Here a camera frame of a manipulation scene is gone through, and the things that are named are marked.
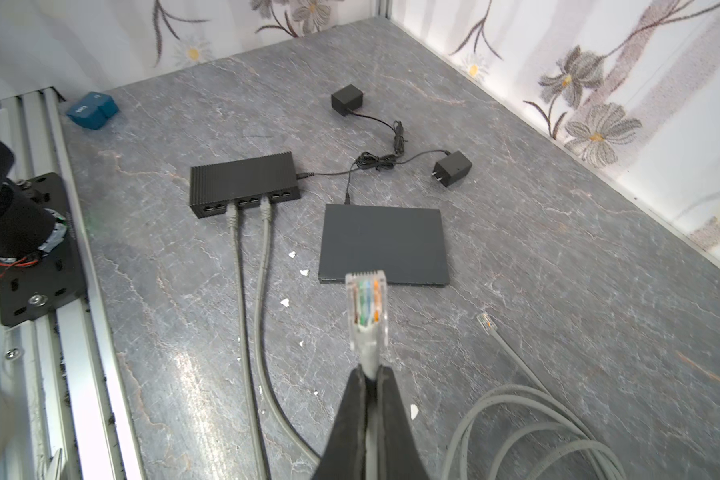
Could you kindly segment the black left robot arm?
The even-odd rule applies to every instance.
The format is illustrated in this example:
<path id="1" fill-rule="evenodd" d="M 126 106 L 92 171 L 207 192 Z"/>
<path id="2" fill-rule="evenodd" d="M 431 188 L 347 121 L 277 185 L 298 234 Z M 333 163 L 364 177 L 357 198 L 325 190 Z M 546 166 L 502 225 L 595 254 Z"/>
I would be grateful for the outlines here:
<path id="1" fill-rule="evenodd" d="M 8 178 L 15 157 L 0 140 L 0 258 L 6 263 L 33 263 L 62 243 L 65 217 L 28 197 Z"/>

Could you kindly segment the black power adapter with cable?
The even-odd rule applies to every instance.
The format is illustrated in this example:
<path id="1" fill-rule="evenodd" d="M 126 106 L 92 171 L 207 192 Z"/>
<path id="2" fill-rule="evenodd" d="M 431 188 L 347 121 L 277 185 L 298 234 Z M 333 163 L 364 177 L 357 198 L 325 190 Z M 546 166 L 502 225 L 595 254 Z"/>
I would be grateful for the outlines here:
<path id="1" fill-rule="evenodd" d="M 371 154 L 370 152 L 363 152 L 353 161 L 352 165 L 345 171 L 330 173 L 298 173 L 296 175 L 296 178 L 298 180 L 303 180 L 314 176 L 350 176 L 353 172 L 358 170 L 391 170 L 397 165 L 398 160 L 405 153 L 405 129 L 402 122 L 393 121 L 392 123 L 389 123 L 377 117 L 358 113 L 357 110 L 363 105 L 363 99 L 363 92 L 356 86 L 350 84 L 331 95 L 331 106 L 333 110 L 339 113 L 341 116 L 352 115 L 363 119 L 373 120 L 388 127 L 393 132 L 393 152 L 391 154 L 381 156 Z"/>

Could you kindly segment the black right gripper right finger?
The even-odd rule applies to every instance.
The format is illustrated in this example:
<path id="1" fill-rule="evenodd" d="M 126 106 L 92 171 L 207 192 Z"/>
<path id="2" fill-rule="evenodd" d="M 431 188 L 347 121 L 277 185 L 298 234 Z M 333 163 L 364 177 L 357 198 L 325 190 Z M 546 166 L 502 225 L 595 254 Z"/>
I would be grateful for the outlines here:
<path id="1" fill-rule="evenodd" d="M 376 393 L 378 478 L 428 479 L 391 367 L 379 367 Z"/>

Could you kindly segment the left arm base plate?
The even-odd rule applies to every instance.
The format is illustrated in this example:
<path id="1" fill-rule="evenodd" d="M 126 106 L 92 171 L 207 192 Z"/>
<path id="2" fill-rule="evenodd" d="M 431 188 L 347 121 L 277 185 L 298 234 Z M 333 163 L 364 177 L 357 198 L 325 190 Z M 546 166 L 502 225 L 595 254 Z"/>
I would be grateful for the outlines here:
<path id="1" fill-rule="evenodd" d="M 14 266 L 0 278 L 0 323 L 14 327 L 32 321 L 87 294 L 64 180 L 48 173 L 31 180 L 39 203 L 65 219 L 64 239 L 33 266 Z"/>

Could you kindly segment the slim ribbed black switch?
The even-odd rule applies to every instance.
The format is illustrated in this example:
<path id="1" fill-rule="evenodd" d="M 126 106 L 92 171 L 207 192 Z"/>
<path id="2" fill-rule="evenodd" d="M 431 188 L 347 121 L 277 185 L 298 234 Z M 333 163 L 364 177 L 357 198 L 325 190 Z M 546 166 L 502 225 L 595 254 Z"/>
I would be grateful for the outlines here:
<path id="1" fill-rule="evenodd" d="M 291 152 L 190 169 L 188 205 L 199 219 L 225 214 L 229 207 L 259 207 L 263 198 L 270 203 L 301 198 Z"/>

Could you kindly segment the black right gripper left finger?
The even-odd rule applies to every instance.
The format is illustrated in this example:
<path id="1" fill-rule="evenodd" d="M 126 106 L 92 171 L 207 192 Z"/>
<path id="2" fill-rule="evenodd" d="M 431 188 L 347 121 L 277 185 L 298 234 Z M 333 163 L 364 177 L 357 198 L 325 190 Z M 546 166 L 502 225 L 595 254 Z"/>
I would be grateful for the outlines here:
<path id="1" fill-rule="evenodd" d="M 348 376 L 325 451 L 313 479 L 364 479 L 367 397 L 366 376 L 358 366 Z"/>

